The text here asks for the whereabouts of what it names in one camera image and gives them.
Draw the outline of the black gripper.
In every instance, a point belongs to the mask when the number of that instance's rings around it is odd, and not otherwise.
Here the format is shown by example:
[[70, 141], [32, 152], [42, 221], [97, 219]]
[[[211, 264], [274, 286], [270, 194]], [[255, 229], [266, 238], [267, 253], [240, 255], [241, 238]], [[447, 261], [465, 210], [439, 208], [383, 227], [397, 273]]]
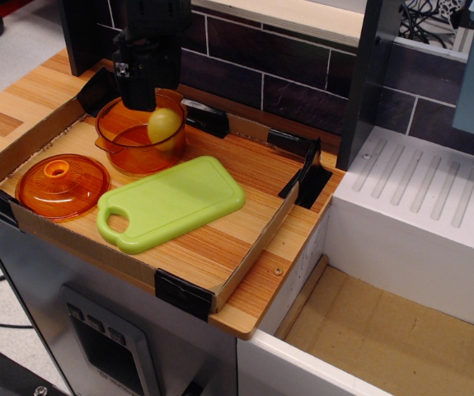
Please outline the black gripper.
[[115, 80], [127, 108], [153, 111], [156, 107], [154, 81], [156, 87], [178, 87], [181, 44], [191, 20], [189, 0], [126, 2], [126, 27], [123, 35], [114, 38], [117, 50], [113, 63]]

